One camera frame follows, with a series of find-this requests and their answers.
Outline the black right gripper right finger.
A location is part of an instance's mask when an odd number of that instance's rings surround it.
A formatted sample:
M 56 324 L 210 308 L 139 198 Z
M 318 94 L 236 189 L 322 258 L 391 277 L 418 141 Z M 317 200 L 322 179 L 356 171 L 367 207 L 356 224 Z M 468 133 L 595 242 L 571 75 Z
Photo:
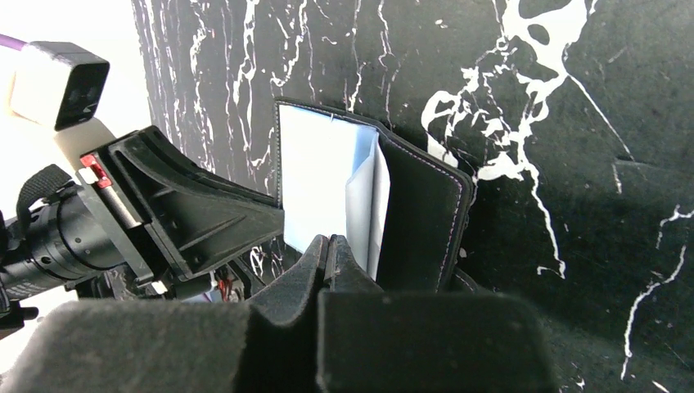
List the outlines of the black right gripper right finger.
M 534 311 L 511 296 L 382 291 L 346 239 L 317 296 L 321 392 L 555 392 Z

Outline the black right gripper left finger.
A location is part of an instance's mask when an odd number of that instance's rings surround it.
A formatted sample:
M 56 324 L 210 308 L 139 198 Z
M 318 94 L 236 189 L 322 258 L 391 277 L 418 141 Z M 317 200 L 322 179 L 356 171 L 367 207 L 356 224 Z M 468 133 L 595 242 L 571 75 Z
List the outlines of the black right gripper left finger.
M 4 392 L 315 392 L 316 306 L 330 242 L 250 300 L 89 300 L 52 311 Z

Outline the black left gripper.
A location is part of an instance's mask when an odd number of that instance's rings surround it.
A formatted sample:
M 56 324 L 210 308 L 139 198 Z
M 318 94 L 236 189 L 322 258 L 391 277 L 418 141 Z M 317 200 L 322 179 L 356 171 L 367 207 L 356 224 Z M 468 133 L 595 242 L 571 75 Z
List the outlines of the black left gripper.
M 108 276 L 117 296 L 206 299 L 216 286 L 209 271 L 283 230 L 276 197 L 201 168 L 155 126 L 102 146 L 100 161 L 82 156 L 78 178 L 124 266 Z

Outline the black leather card holder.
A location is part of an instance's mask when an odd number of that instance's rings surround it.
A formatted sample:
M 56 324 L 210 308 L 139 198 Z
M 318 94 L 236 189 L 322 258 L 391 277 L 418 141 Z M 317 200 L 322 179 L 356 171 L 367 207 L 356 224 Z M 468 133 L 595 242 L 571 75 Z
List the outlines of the black leather card holder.
M 274 106 L 284 242 L 305 252 L 317 235 L 342 235 L 383 289 L 445 291 L 471 177 L 377 120 L 287 97 Z

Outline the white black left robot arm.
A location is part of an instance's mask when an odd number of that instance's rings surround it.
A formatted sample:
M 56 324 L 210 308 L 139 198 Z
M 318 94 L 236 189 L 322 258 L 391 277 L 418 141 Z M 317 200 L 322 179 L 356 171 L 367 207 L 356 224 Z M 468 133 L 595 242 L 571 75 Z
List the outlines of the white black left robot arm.
M 37 311 L 20 302 L 57 287 L 82 297 L 187 300 L 230 289 L 228 265 L 283 230 L 277 197 L 186 158 L 158 128 L 50 165 L 23 186 L 1 227 L 1 327 Z

